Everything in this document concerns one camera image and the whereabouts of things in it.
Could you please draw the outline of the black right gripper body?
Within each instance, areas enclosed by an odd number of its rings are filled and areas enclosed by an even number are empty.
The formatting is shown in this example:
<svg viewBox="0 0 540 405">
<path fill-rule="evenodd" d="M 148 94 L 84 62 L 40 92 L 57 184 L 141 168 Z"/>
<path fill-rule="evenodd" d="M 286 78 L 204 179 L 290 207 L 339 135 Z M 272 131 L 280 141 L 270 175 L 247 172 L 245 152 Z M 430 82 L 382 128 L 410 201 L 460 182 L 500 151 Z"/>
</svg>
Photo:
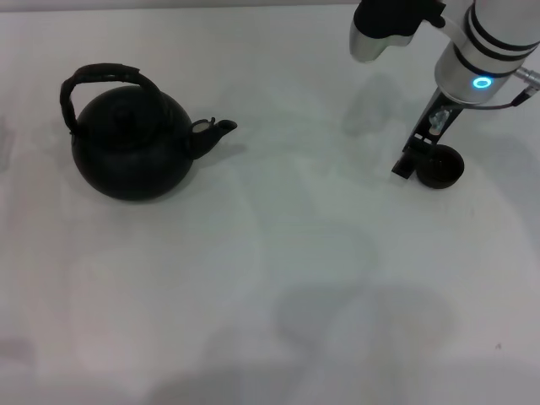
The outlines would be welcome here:
<svg viewBox="0 0 540 405">
<path fill-rule="evenodd" d="M 437 89 L 412 130 L 404 150 L 430 151 L 461 112 L 458 104 Z"/>
</svg>

